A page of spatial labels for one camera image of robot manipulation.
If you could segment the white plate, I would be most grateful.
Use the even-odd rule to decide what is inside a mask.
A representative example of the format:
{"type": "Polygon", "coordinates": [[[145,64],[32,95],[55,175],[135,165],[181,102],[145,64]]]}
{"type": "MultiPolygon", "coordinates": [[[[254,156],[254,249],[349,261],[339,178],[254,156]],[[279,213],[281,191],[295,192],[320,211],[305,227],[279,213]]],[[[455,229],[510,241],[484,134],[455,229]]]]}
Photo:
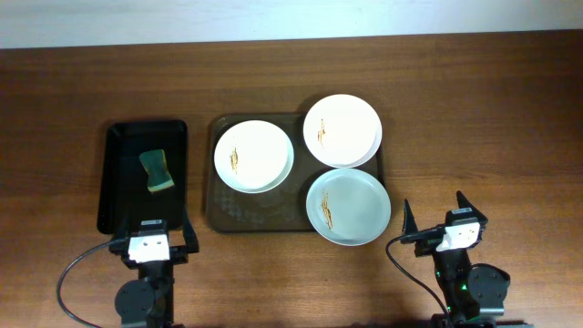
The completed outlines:
{"type": "Polygon", "coordinates": [[[355,168],[380,148],[382,123],[363,99],[336,94],[317,101],[303,122],[308,150],[321,163],[334,168],[355,168]]]}
{"type": "Polygon", "coordinates": [[[214,150],[214,167],[229,187],[263,193],[280,185],[294,162],[290,137],[264,120],[247,120],[228,128],[214,150]]]}
{"type": "Polygon", "coordinates": [[[314,229],[342,246],[374,241],[392,216],[384,185],[359,169],[332,169],[322,174],[308,190],[305,209],[314,229]]]}

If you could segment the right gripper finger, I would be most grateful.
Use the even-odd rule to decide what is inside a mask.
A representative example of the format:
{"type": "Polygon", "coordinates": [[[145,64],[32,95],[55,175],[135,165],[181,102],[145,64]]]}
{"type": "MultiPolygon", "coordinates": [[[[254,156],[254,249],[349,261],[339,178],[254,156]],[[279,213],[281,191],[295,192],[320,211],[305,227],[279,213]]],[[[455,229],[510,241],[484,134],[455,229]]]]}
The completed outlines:
{"type": "Polygon", "coordinates": [[[480,211],[467,199],[461,190],[456,192],[456,201],[460,209],[469,208],[475,214],[480,214],[480,211]]]}
{"type": "Polygon", "coordinates": [[[404,200],[404,224],[402,228],[403,235],[410,235],[418,232],[417,225],[415,223],[414,214],[411,210],[408,200],[404,200]]]}

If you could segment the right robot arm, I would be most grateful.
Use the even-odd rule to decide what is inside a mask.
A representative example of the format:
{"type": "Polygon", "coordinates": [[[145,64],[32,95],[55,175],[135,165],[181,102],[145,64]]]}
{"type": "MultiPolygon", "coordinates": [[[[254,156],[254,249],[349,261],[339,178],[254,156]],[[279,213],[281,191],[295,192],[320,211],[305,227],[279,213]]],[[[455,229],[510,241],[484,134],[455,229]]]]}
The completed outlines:
{"type": "Polygon", "coordinates": [[[461,191],[456,200],[458,207],[446,213],[443,224],[421,231],[406,202],[401,243],[412,243],[415,256],[433,259],[445,312],[432,316],[432,327],[495,327],[505,312],[510,276],[493,265],[470,261],[468,251],[482,240],[488,218],[461,191]]]}

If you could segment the green yellow sponge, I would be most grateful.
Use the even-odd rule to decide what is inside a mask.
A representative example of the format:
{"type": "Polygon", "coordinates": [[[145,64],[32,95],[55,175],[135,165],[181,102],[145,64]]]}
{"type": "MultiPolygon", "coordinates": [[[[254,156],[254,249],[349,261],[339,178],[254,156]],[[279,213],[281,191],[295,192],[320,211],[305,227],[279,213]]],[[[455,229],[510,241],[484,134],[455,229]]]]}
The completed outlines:
{"type": "Polygon", "coordinates": [[[172,188],[175,183],[171,177],[163,149],[143,152],[138,156],[148,175],[147,188],[150,193],[157,193],[172,188]]]}

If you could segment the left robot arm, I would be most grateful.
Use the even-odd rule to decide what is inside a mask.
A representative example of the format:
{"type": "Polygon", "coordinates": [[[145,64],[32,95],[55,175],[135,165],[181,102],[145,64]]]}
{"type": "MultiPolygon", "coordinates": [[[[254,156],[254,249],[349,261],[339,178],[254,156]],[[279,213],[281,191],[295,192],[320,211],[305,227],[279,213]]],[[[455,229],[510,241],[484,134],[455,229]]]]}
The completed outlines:
{"type": "Polygon", "coordinates": [[[174,267],[186,264],[191,253],[199,252],[199,241],[189,220],[181,215],[184,243],[169,244],[166,220],[143,220],[133,231],[124,219],[113,234],[110,252],[118,255],[136,280],[119,288],[115,309],[124,327],[176,327],[174,320],[174,267]]]}

